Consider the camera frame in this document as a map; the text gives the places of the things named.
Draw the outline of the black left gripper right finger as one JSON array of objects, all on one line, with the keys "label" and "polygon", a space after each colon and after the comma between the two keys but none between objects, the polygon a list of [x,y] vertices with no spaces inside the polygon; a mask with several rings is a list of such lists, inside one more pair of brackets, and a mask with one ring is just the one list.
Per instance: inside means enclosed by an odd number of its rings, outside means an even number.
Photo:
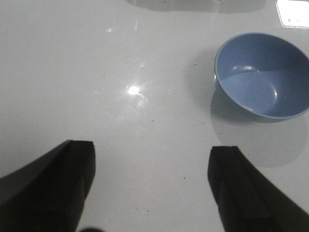
[{"label": "black left gripper right finger", "polygon": [[226,232],[307,232],[309,215],[236,146],[214,146],[208,182]]}]

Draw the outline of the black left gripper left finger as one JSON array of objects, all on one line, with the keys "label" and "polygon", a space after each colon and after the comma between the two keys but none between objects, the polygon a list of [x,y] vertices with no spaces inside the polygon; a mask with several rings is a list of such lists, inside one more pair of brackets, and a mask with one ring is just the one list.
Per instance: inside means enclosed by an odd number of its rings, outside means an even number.
[{"label": "black left gripper left finger", "polygon": [[91,141],[67,140],[0,179],[2,232],[74,232],[96,172]]}]

